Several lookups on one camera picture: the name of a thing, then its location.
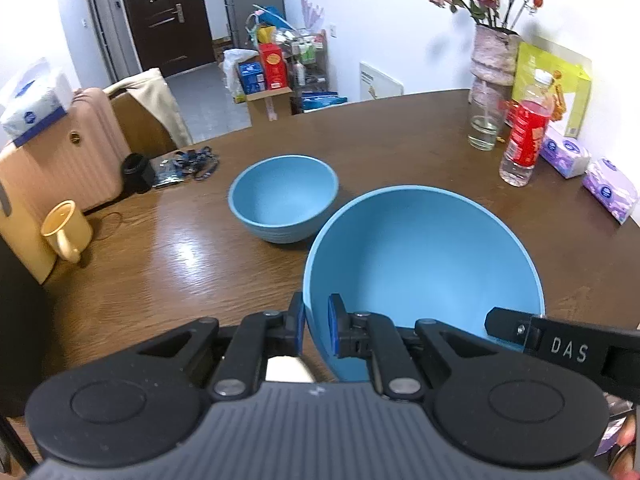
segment bottle cap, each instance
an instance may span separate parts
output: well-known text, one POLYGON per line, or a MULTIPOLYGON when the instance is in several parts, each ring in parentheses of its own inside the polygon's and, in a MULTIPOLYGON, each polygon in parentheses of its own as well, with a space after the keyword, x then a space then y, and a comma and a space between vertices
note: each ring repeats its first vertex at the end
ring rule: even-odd
POLYGON ((544 70, 536 69, 536 72, 533 76, 537 82, 542 83, 543 85, 550 85, 554 78, 549 72, 545 72, 544 70))

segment brown door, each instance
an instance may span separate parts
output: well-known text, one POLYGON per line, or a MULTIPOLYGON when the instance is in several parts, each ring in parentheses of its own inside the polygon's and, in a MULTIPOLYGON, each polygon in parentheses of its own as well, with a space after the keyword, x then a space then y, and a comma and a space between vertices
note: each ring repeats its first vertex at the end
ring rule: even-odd
POLYGON ((213 62, 204 0, 124 0, 144 70, 169 76, 213 62))

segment tissue box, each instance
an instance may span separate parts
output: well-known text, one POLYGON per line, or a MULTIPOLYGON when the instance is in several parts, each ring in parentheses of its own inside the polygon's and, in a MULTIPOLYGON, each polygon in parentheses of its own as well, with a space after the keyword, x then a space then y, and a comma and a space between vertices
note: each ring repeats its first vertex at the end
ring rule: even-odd
POLYGON ((638 202, 634 185, 606 158, 594 160, 589 165, 582 184, 621 224, 629 218, 638 202))
POLYGON ((29 67, 21 79, 14 77, 0 93, 6 107, 0 126, 17 148, 61 119, 74 97, 65 75, 51 70, 46 60, 29 67))
POLYGON ((565 178, 583 174, 591 160, 591 153, 577 140, 569 140, 551 128, 546 129, 540 156, 565 178))
POLYGON ((240 82, 242 83, 245 94, 255 94, 256 92, 266 90, 264 71, 262 70, 260 62, 242 63, 242 65, 238 67, 238 70, 240 72, 240 82))

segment suitcase handle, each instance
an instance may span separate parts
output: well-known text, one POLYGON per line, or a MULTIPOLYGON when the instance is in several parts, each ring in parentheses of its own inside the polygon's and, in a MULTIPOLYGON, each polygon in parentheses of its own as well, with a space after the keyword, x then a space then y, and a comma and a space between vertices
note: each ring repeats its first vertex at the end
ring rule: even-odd
POLYGON ((12 211, 11 202, 9 202, 9 196, 6 193, 6 189, 2 185, 2 182, 0 182, 0 206, 2 206, 2 212, 4 213, 4 216, 9 218, 12 211))

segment small blue bowl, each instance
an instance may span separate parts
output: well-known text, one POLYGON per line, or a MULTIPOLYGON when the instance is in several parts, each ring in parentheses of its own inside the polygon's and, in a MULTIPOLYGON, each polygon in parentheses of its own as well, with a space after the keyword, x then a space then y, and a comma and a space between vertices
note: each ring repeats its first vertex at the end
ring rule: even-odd
POLYGON ((334 292, 348 312, 377 312, 406 327, 429 317, 484 338, 494 306, 544 313, 540 279, 516 236, 481 205, 435 187, 387 187, 352 200, 306 260, 303 300, 316 347, 340 380, 364 381, 363 361, 332 353, 334 292))
POLYGON ((317 233, 331 216, 338 176, 306 155, 274 156, 249 166, 229 188, 229 208, 257 237, 290 244, 317 233))

